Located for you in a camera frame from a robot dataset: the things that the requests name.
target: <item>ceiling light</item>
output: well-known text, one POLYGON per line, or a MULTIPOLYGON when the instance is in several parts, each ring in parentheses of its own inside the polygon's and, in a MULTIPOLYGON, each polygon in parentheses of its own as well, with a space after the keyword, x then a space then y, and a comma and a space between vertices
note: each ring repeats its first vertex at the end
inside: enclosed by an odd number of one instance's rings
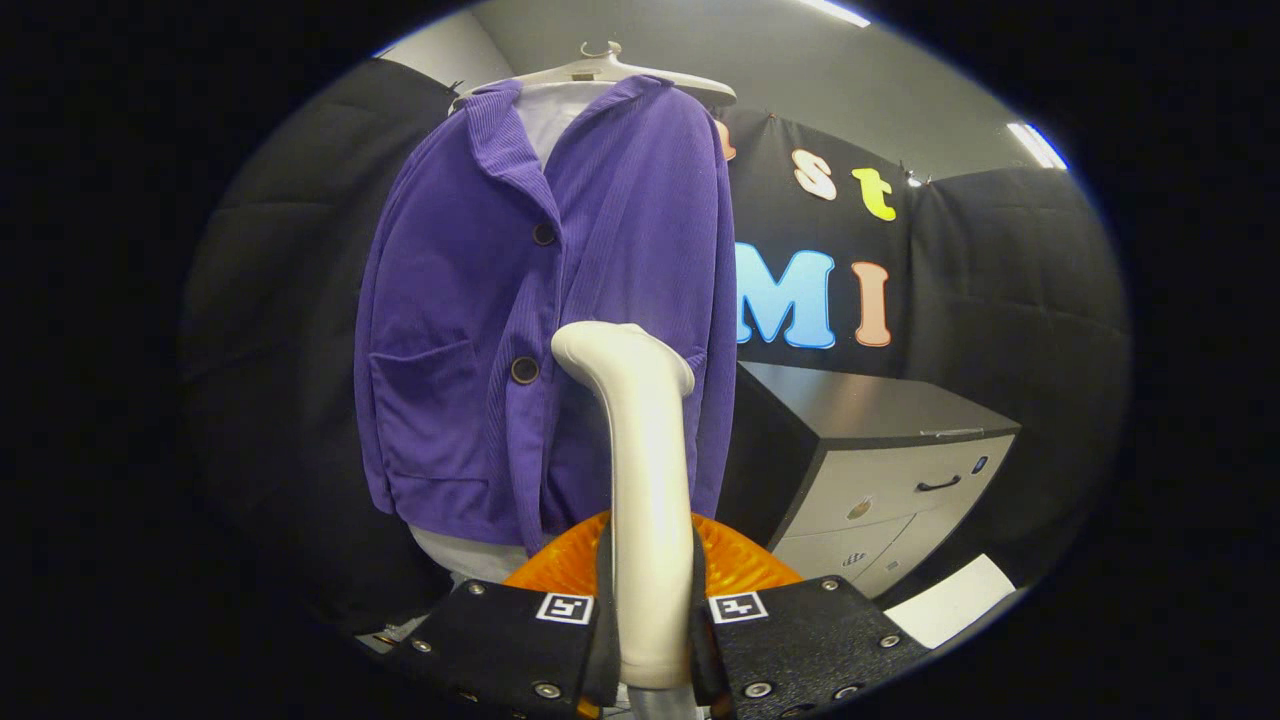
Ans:
POLYGON ((841 8, 840 5, 836 5, 835 3, 827 3, 827 0, 796 0, 796 3, 803 3, 805 5, 809 5, 810 8, 817 8, 833 18, 840 18, 846 23, 852 23, 858 27, 867 27, 872 24, 872 22, 868 20, 867 18, 851 13, 841 8))
POLYGON ((1044 136, 1041 135, 1038 129, 1033 128, 1032 126, 1027 126, 1027 132, 1032 133, 1032 140, 1034 140, 1036 145, 1039 145, 1041 150, 1043 150, 1044 154, 1048 155, 1048 159, 1053 161, 1055 168, 1060 170, 1066 169, 1066 163, 1062 160, 1062 156, 1057 154, 1057 150, 1053 150, 1053 146, 1050 145, 1047 140, 1044 140, 1044 136))
POLYGON ((1023 143, 1023 147, 1028 152, 1036 156, 1036 161, 1042 168, 1066 169, 1066 163, 1062 161, 1062 158, 1053 150, 1053 146, 1036 128, 1025 123, 1009 123, 1009 131, 1014 133, 1014 137, 1018 138, 1018 142, 1023 143))

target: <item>brown button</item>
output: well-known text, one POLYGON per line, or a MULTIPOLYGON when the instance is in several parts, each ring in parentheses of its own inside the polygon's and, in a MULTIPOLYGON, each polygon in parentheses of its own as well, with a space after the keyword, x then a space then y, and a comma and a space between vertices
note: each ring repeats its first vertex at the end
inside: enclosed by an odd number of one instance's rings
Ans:
POLYGON ((532 357, 516 357, 511 364, 511 378, 526 386, 538 379, 538 361, 532 357))
POLYGON ((543 247, 556 242, 556 228, 550 223, 541 223, 534 228, 534 242, 543 247))

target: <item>purple jacket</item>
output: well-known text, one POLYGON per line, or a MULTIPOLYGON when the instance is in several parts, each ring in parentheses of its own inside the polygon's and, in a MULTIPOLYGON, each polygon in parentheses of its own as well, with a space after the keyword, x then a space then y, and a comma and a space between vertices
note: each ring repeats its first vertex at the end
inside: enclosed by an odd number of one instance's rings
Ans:
POLYGON ((680 352, 694 512, 713 516, 736 372, 733 218, 710 115, 634 76, 564 131, 545 173, 512 102, 468 97, 396 179, 356 324, 374 505, 524 544, 609 507, 608 423, 552 356, 557 328, 636 323, 680 352))

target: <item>letter s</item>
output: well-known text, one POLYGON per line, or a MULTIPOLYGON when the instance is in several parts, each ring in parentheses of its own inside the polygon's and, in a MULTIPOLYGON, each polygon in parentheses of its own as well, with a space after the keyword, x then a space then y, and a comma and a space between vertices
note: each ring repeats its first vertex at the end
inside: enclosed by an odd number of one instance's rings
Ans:
POLYGON ((836 199, 836 183, 831 182, 831 168, 826 160, 808 150, 796 149, 791 152, 791 161, 796 164, 795 176, 800 187, 823 200, 836 199))

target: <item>white clothes hanger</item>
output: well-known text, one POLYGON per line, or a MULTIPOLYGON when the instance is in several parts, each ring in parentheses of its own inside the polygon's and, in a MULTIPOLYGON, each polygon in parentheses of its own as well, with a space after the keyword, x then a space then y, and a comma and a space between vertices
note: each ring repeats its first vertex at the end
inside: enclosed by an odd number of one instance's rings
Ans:
MULTIPOLYGON (((590 54, 586 51, 586 42, 579 47, 582 59, 575 60, 566 65, 558 68, 552 68, 548 70, 539 70, 536 73, 529 73, 525 76, 517 76, 509 79, 517 79, 525 87, 531 85, 545 85, 553 82, 575 82, 575 81, 594 81, 594 82, 618 82, 621 79, 628 78, 631 76, 653 76, 663 79, 669 79, 680 90, 692 95, 703 105, 724 106, 732 105, 737 101, 737 94, 733 88, 713 79, 701 78, 698 76, 690 76, 685 73, 673 73, 671 70, 655 70, 653 68, 641 68, 639 65, 627 65, 618 61, 618 55, 622 53, 622 46, 617 42, 609 41, 609 50, 600 54, 590 54)), ((497 81, 481 85, 479 87, 472 87, 471 90, 463 92, 449 105, 449 113, 453 113, 457 101, 468 97, 477 90, 490 87, 497 85, 497 81)))

